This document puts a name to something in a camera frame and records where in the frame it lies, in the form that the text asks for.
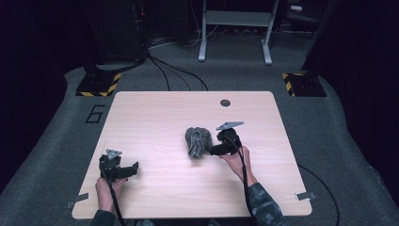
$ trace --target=small round object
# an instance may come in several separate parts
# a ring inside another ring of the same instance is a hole
[[[220,101],[220,104],[222,106],[230,106],[231,102],[229,100],[224,99]]]

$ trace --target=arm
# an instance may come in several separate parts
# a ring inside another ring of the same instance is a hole
[[[120,191],[125,181],[127,181],[127,179],[120,179],[112,183],[117,198],[120,196]],[[90,226],[112,226],[115,220],[115,215],[112,213],[114,202],[109,191],[108,183],[104,178],[99,178],[97,180],[96,191],[99,209],[90,222]]]
[[[249,193],[250,209],[255,216],[258,225],[290,225],[284,218],[279,209],[279,205],[273,198],[266,192],[261,184],[258,183],[252,173],[250,166],[249,150],[247,147],[242,147],[242,154],[244,162],[247,167],[247,184]],[[244,182],[244,175],[242,170],[242,162],[238,153],[233,155],[221,155],[220,158],[224,159],[230,166],[231,170]]]

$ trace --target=black curtain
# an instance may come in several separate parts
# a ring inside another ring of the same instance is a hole
[[[335,89],[347,128],[399,204],[399,20],[392,1],[327,5],[303,70]]]
[[[0,30],[1,192],[62,103],[64,74],[83,66],[82,48],[99,54],[78,0],[2,1]]]

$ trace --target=grey carpet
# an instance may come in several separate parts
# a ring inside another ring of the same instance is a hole
[[[346,130],[345,116],[333,88],[322,78],[326,98],[290,97],[282,73],[300,73],[310,40],[279,34],[271,50],[273,65],[263,62],[261,37],[219,37],[208,41],[205,62],[198,62],[200,44],[188,48],[170,44],[152,48],[154,57],[183,67],[204,80],[209,90],[268,90],[274,93],[298,164],[320,177],[340,209],[341,225],[399,225],[399,211],[377,173],[364,160]],[[121,64],[107,65],[118,68]],[[169,72],[172,91],[188,86]],[[0,196],[0,225],[88,225],[76,220],[65,204],[78,195],[96,147],[111,97],[76,97],[83,69],[65,75],[68,90],[40,141]],[[192,90],[200,82],[181,77]],[[161,72],[149,60],[122,74],[116,91],[168,90]],[[85,123],[94,105],[104,114],[99,123]],[[317,195],[312,213],[289,218],[293,225],[335,225],[334,202],[323,185],[301,169],[305,187]]]

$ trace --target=human hand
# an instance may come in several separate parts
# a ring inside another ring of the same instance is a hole
[[[120,197],[120,192],[125,181],[127,181],[127,178],[119,179],[118,181],[112,183],[112,188],[115,191],[117,199]],[[112,210],[114,209],[114,201],[112,200],[112,195],[109,190],[108,183],[104,178],[100,177],[97,180],[96,191],[99,209],[112,212]]]
[[[244,163],[247,168],[247,185],[251,186],[255,184],[257,180],[253,175],[252,168],[250,166],[249,149],[245,146],[242,146],[239,152],[241,152],[242,156],[244,157]],[[240,178],[241,182],[244,182],[243,163],[241,161],[240,154],[223,154],[219,157],[224,159],[229,164],[231,170]]]

